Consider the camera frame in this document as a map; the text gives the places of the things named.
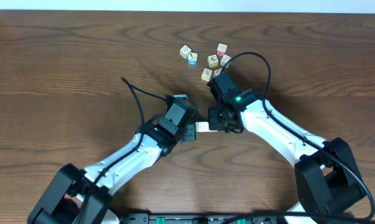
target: green connector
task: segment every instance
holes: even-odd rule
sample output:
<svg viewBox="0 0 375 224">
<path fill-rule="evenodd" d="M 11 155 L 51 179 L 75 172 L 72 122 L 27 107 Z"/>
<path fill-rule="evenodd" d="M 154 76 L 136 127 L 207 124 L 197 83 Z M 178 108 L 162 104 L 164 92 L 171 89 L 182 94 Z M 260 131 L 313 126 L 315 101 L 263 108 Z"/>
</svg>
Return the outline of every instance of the green connector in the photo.
<svg viewBox="0 0 375 224">
<path fill-rule="evenodd" d="M 157 218 L 157 224 L 165 224 L 165 218 Z"/>
<path fill-rule="evenodd" d="M 245 219 L 238 220 L 237 224 L 245 224 Z"/>
</svg>

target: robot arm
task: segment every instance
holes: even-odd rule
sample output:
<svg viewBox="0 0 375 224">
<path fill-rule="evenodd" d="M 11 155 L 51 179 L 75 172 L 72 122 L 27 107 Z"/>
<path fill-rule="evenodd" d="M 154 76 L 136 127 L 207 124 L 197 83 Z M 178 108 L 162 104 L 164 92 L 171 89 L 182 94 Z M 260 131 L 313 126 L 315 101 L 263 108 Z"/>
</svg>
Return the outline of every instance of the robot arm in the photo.
<svg viewBox="0 0 375 224">
<path fill-rule="evenodd" d="M 289 211 L 336 215 L 366 196 L 351 174 L 332 163 L 329 158 L 297 136 L 303 136 L 314 146 L 333 154 L 339 161 L 347 164 L 361 180 L 351 149 L 342 139 L 336 138 L 328 142 L 309 133 L 280 114 L 268 100 L 265 100 L 266 109 L 273 118 L 270 117 L 263 107 L 262 95 L 252 89 L 240 90 L 227 73 L 213 78 L 207 85 L 218 102 L 218 106 L 209 108 L 210 130 L 237 133 L 235 129 L 240 129 L 239 133 L 241 133 L 247 129 L 267 141 L 295 168 L 300 201 Z M 275 120 L 293 130 L 295 134 Z M 333 167 L 333 171 L 326 176 L 321 171 L 325 166 Z M 285 217 L 285 219 L 289 223 L 314 223 L 311 218 L 306 217 Z"/>
<path fill-rule="evenodd" d="M 177 144 L 196 140 L 194 123 L 198 112 L 187 97 L 168 96 L 167 106 L 168 112 L 157 124 L 146 123 L 126 146 L 108 158 L 82 170 L 72 164 L 61 168 L 27 222 L 118 224 L 120 220 L 109 210 L 115 192 L 134 175 L 168 155 Z M 141 135 L 142 142 L 137 147 Z M 65 195 L 84 201 L 81 209 Z"/>
</svg>

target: wall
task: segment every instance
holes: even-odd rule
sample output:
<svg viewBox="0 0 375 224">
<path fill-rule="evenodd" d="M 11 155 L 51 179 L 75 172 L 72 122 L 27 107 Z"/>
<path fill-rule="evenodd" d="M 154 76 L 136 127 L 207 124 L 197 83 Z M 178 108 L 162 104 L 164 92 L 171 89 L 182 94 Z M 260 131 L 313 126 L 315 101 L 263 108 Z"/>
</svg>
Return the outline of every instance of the wall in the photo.
<svg viewBox="0 0 375 224">
<path fill-rule="evenodd" d="M 0 9 L 375 13 L 375 0 L 0 0 Z"/>
</svg>

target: black electrical wire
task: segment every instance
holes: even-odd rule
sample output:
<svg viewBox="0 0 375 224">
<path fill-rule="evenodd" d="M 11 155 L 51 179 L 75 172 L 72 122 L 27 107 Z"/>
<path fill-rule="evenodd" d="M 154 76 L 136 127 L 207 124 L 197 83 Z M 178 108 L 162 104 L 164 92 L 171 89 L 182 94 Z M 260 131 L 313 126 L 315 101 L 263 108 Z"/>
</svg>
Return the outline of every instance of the black electrical wire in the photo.
<svg viewBox="0 0 375 224">
<path fill-rule="evenodd" d="M 253 218 L 253 217 L 310 217 L 310 218 L 320 218 L 323 220 L 341 220 L 351 223 L 361 223 L 361 224 L 375 224 L 375 221 L 371 220 L 363 220 L 360 218 L 353 218 L 353 217 L 345 217 L 341 215 L 329 215 L 329 214 L 322 214 L 322 213 L 314 213 L 314 212 L 285 212 L 285 211 L 278 211 L 278 210 L 261 210 L 261 211 L 254 211 L 252 213 L 238 215 L 236 217 L 230 218 L 221 224 L 230 224 L 232 222 L 236 222 L 237 220 L 246 219 L 246 218 Z"/>
<path fill-rule="evenodd" d="M 151 94 L 151 93 L 148 93 L 146 91 L 143 91 L 135 86 L 133 86 L 132 84 L 130 84 L 128 82 L 128 80 L 124 77 L 121 77 L 121 80 L 123 82 L 125 82 L 129 89 L 131 90 L 132 92 L 132 95 L 133 97 L 135 98 L 135 101 L 136 101 L 136 104 L 138 105 L 138 108 L 139 108 L 139 113 L 140 113 L 140 118 L 141 118 L 141 122 L 142 122 L 142 125 L 141 125 L 141 131 L 140 131 L 140 138 L 139 138 L 139 141 L 138 143 L 135 145 L 135 147 L 133 147 L 129 152 L 127 152 L 126 154 L 124 154 L 123 156 L 121 156 L 120 158 L 116 159 L 115 161 L 113 161 L 111 164 L 109 164 L 108 166 L 106 166 L 106 168 L 104 168 L 100 173 L 99 175 L 96 177 L 95 181 L 93 181 L 92 183 L 92 186 L 89 190 L 89 192 L 86 194 L 83 202 L 82 202 L 82 205 L 81 205 L 81 209 L 80 209 L 80 213 L 77 215 L 76 217 L 76 224 L 80 224 L 81 222 L 81 217 L 83 216 L 82 213 L 85 211 L 85 207 L 86 207 L 86 204 L 88 203 L 88 200 L 89 200 L 89 197 L 93 194 L 93 191 L 95 190 L 95 186 L 96 184 L 98 183 L 98 181 L 107 173 L 108 170 L 110 170 L 110 168 L 112 168 L 115 164 L 119 163 L 121 160 L 123 160 L 124 158 L 126 158 L 127 156 L 129 156 L 130 154 L 132 154 L 133 152 L 135 152 L 139 146 L 141 145 L 142 141 L 143 141 L 143 136 L 145 135 L 145 132 L 146 132 L 146 124 L 145 124 L 145 116 L 143 114 L 143 110 L 142 110 L 142 106 L 139 102 L 139 99 L 138 99 L 138 96 L 136 95 L 135 91 L 133 91 L 133 89 L 136 89 L 146 95 L 149 95 L 149 96 L 152 96 L 152 97 L 155 97 L 155 98 L 159 98 L 160 100 L 164 100 L 166 102 L 166 99 L 165 98 L 162 98 L 160 96 L 157 96 L 157 95 L 154 95 L 154 94 Z M 155 119 L 159 118 L 161 116 L 161 114 L 156 114 L 154 115 L 149 121 L 148 123 L 154 121 Z"/>
<path fill-rule="evenodd" d="M 154 94 L 152 94 L 152 93 L 148 93 L 148 92 L 146 92 L 146 91 L 144 91 L 144 90 L 139 89 L 138 87 L 136 87 L 136 86 L 134 86 L 134 85 L 132 85 L 132 84 L 129 84 L 129 85 L 132 86 L 132 88 L 138 90 L 138 91 L 141 92 L 141 93 L 144 93 L 144 94 L 146 94 L 146 95 L 149 95 L 149 96 L 152 96 L 152 97 L 155 97 L 155 98 L 158 98 L 158 99 L 160 99 L 160 100 L 164 100 L 165 102 L 167 102 L 167 100 L 166 100 L 165 98 L 161 97 L 161 96 L 154 95 Z"/>
<path fill-rule="evenodd" d="M 235 60 L 236 58 L 238 58 L 238 57 L 240 57 L 242 55 L 255 55 L 255 56 L 258 56 L 258 57 L 260 57 L 265 62 L 265 64 L 268 67 L 268 80 L 267 80 L 267 84 L 266 84 L 266 86 L 265 86 L 265 88 L 263 90 L 263 96 L 262 96 L 262 106 L 263 106 L 263 109 L 265 110 L 267 116 L 270 117 L 270 118 L 272 118 L 277 124 L 279 124 L 282 128 L 286 129 L 288 132 L 292 133 L 299 140 L 303 141 L 304 145 L 306 143 L 306 144 L 314 147 L 316 150 L 320 151 L 322 154 L 324 154 L 325 156 L 327 156 L 330 160 L 332 160 L 333 162 L 335 162 L 337 165 L 341 166 L 344 170 L 348 171 L 354 177 L 354 179 L 357 181 L 357 183 L 360 185 L 360 187 L 363 189 L 363 191 L 365 192 L 365 194 L 368 196 L 368 199 L 369 199 L 369 202 L 370 202 L 370 214 L 367 217 L 365 217 L 365 218 L 359 218 L 359 220 L 370 220 L 370 219 L 372 219 L 373 216 L 374 216 L 374 214 L 375 214 L 375 202 L 374 202 L 372 194 L 370 193 L 370 190 L 364 184 L 364 182 L 350 168 L 348 168 L 348 166 L 344 162 L 341 162 L 339 159 L 335 158 L 335 156 L 333 156 L 329 152 L 325 151 L 322 147 L 320 147 L 320 146 L 316 145 L 315 143 L 309 141 L 305 136 L 302 136 L 301 134 L 296 133 L 294 130 L 292 130 L 291 128 L 289 128 L 286 124 L 283 124 L 276 117 L 274 117 L 274 115 L 272 114 L 272 112 L 270 112 L 268 110 L 268 108 L 266 107 L 265 100 L 266 100 L 266 96 L 267 96 L 267 92 L 268 92 L 268 87 L 269 87 L 269 83 L 270 83 L 270 78 L 271 78 L 271 69 L 270 69 L 270 64 L 269 64 L 268 60 L 264 56 L 262 56 L 262 55 L 260 55 L 258 53 L 255 53 L 255 52 L 243 52 L 243 53 L 240 53 L 240 54 L 232 57 L 228 62 L 226 62 L 226 64 L 224 65 L 224 67 L 221 70 L 221 73 L 224 72 L 224 70 L 225 70 L 225 68 L 227 67 L 228 64 L 230 64 L 233 60 Z"/>
</svg>

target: white plastic housing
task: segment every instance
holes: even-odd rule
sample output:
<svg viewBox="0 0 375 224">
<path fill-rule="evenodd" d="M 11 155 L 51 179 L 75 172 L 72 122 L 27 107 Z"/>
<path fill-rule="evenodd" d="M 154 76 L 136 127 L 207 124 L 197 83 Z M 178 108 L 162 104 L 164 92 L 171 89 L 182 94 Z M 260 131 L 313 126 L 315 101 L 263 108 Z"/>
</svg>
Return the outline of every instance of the white plastic housing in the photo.
<svg viewBox="0 0 375 224">
<path fill-rule="evenodd" d="M 102 169 L 131 151 L 133 147 L 138 144 L 139 138 L 140 133 L 133 136 L 133 139 L 126 146 L 122 147 L 111 156 L 94 165 L 85 167 L 84 170 L 87 172 L 85 177 L 93 182 Z M 106 186 L 109 189 L 109 194 L 113 195 L 134 175 L 141 170 L 152 166 L 157 161 L 160 153 L 161 149 L 157 146 L 157 142 L 145 134 L 140 147 L 110 168 L 110 170 L 98 181 L 96 186 Z"/>
<path fill-rule="evenodd" d="M 296 125 L 293 121 L 290 121 L 275 110 L 268 100 L 266 100 L 265 105 L 279 121 L 289 126 L 297 133 L 301 133 L 302 136 L 306 136 L 311 142 L 323 147 L 322 143 L 325 141 L 324 138 L 315 136 Z M 241 112 L 241 117 L 244 127 L 248 131 L 267 141 L 286 158 L 292 166 L 300 161 L 300 156 L 304 154 L 309 156 L 316 152 L 316 149 L 308 144 L 303 144 L 296 136 L 282 128 L 272 118 L 269 118 L 263 109 L 261 100 L 257 100 L 248 105 L 247 109 Z"/>
<path fill-rule="evenodd" d="M 305 212 L 300 202 L 297 202 L 288 212 Z M 316 224 L 310 217 L 285 217 L 289 224 Z"/>
</svg>

